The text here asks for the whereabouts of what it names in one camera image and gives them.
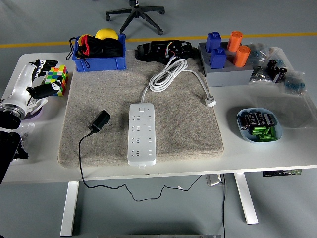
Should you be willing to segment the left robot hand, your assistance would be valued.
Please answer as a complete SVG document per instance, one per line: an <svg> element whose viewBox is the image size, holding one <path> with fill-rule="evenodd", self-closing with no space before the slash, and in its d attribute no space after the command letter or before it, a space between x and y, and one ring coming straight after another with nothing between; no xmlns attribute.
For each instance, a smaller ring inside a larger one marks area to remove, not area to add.
<svg viewBox="0 0 317 238"><path fill-rule="evenodd" d="M27 63L23 67L11 95L2 101L0 107L3 108L7 105L14 105L16 108L27 111L27 104L30 99L27 87L31 87L32 82L36 78L44 76L46 72L57 64L58 61L52 59L37 59L35 62Z"/></svg>

